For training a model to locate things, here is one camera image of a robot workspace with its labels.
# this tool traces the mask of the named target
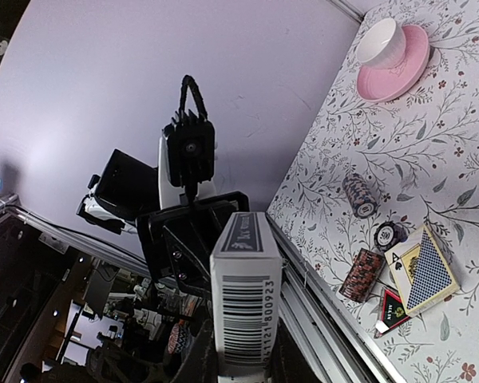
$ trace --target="desk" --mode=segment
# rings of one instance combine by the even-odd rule
[[[422,26],[431,59],[407,94],[372,105],[355,90],[355,48],[385,17]],[[375,216],[352,215],[348,172],[378,197]],[[368,13],[268,212],[334,291],[379,224],[427,223],[461,291],[376,344],[407,381],[479,381],[479,0],[391,1]],[[394,286],[387,268],[367,302],[341,298],[370,336],[382,284]]]

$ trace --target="pink plate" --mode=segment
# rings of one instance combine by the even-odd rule
[[[406,35],[405,60],[392,69],[363,66],[358,73],[357,90],[369,102],[385,102],[408,92],[424,73],[430,59],[430,42],[420,26],[403,26]]]

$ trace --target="flower print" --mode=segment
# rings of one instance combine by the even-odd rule
[[[468,363],[463,363],[463,366],[461,367],[463,372],[461,373],[460,378],[466,379],[467,381],[472,381],[472,378],[477,375],[475,368],[476,368],[475,365],[469,365]]]
[[[457,147],[456,149],[456,152],[454,152],[454,154],[458,157],[461,157],[461,155],[464,153],[465,151],[463,149],[461,149],[460,147]]]

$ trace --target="white bowl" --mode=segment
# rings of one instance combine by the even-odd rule
[[[390,69],[405,59],[406,37],[393,18],[384,18],[366,32],[357,47],[357,59],[373,69]]]

